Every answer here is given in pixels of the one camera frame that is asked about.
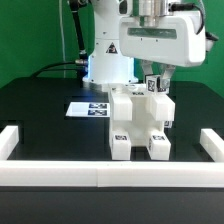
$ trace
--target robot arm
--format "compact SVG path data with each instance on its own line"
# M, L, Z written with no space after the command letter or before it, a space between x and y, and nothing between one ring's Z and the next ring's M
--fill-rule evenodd
M136 82L130 58L150 61L150 65L162 63L161 76L170 79L175 66L201 65L206 50L216 40L214 35L205 34L203 10L193 3L181 0L69 0L69 3L74 20L78 9L88 3L94 9L95 50L89 57L89 73L84 77L87 83ZM78 29L83 58L80 33Z

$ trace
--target cable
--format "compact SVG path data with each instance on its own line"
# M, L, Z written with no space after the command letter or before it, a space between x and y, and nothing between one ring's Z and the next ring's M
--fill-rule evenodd
M203 11L200 7L198 7L197 5L195 5L194 3L174 3L174 4L169 4L169 11L170 12L174 12L174 11L185 11L185 10L193 10L193 9L197 9L200 14L201 14L201 25L197 31L197 35L202 31L204 25L205 25L205 17L203 14Z
M205 5L204 5L204 2L203 0L198 0L200 6L201 6L201 10L203 12L203 15L204 15L204 20L206 19L206 10L205 10Z
M196 33L198 35L202 31L202 29L203 29L203 27L205 25L205 17L204 17L204 14L202 12L202 9L200 7L194 5L194 8L197 9L200 12L200 14L201 14L201 25L200 25L200 27L198 29L198 32Z
M50 65L44 66L43 68L41 68L38 71L34 72L30 77L31 78L36 78L41 72L43 72L44 70L46 70L48 68L53 68L53 67L57 67L57 66L61 66L61 65L74 65L74 64L75 64L74 61L58 62L58 63L50 64Z
M84 67L77 67L77 68L58 68L58 69L45 69L43 72L60 72L60 71L80 71L83 70Z
M63 61L66 61L62 0L59 0L59 19L60 19L61 41L62 41L62 56L63 56Z

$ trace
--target white border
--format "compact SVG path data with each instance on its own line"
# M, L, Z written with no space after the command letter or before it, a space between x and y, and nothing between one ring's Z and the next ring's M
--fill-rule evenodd
M0 186L223 188L224 163L2 160Z

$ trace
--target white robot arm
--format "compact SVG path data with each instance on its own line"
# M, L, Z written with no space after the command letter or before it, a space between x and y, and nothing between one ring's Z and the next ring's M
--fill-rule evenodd
M163 65L169 70L168 78L175 66L199 66L205 59L204 14L193 3L70 0L71 3L77 8L91 3L94 9L95 46L89 57L89 73L83 79L87 85L104 89L108 83L138 82L133 58L168 65Z
M80 6L90 2L70 1ZM175 112L165 94L170 78L175 66L201 65L206 42L217 38L205 33L202 10L181 0L91 0L91 4L95 49L83 81L109 92L112 159L130 160L131 147L144 146L151 159L168 160L171 145L164 126L174 120ZM143 84L134 77L133 58L143 61ZM153 75L153 62L162 65L158 76Z

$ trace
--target stacked blocks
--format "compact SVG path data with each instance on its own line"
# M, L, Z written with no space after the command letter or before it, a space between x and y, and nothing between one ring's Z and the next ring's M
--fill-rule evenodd
M131 141L127 132L113 132L111 154L113 160L130 160Z
M113 119L122 121L132 120L132 101L127 94L112 93Z
M149 132L147 149L152 160L169 160L170 147L171 144L163 132Z
M151 95L146 103L146 109L156 121L173 121L175 103L165 94Z

